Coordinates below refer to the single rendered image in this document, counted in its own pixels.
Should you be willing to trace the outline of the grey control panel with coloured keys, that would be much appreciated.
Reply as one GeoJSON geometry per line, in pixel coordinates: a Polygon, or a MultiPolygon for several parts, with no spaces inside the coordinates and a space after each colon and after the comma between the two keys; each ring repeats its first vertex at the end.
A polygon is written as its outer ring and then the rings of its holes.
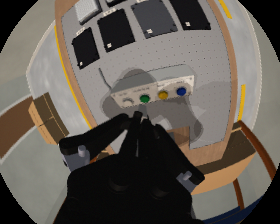
{"type": "Polygon", "coordinates": [[[187,64],[143,72],[113,82],[112,99],[122,108],[192,95],[194,74],[187,64]],[[126,105],[126,106],[125,106],[126,105]]]}

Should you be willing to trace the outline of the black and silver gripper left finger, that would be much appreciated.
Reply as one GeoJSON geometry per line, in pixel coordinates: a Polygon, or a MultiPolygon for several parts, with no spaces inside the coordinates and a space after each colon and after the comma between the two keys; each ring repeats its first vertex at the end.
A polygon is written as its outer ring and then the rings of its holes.
{"type": "Polygon", "coordinates": [[[116,191],[126,190],[133,179],[142,117],[143,105],[139,104],[133,119],[129,115],[121,113],[83,134],[62,138],[59,141],[59,148],[65,166],[71,173],[75,169],[88,165],[117,137],[128,130],[108,180],[112,189],[116,191]]]}

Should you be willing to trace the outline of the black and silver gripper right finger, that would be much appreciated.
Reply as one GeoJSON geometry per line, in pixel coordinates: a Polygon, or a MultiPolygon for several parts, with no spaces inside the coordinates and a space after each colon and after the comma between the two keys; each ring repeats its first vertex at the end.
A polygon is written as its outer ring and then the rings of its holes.
{"type": "Polygon", "coordinates": [[[145,105],[138,135],[138,157],[148,158],[151,191],[158,197],[173,190],[172,175],[190,194],[205,180],[204,174],[190,163],[163,126],[151,123],[145,105]]]}

